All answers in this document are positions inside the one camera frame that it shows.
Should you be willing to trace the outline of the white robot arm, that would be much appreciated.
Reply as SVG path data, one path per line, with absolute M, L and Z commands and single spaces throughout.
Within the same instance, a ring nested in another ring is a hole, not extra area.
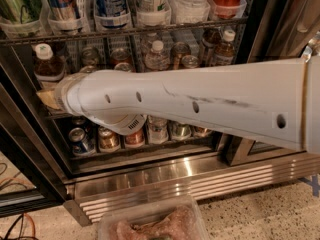
M 320 153 L 320 58 L 65 77 L 38 93 L 53 108 L 118 134 L 148 115 L 271 145 Z

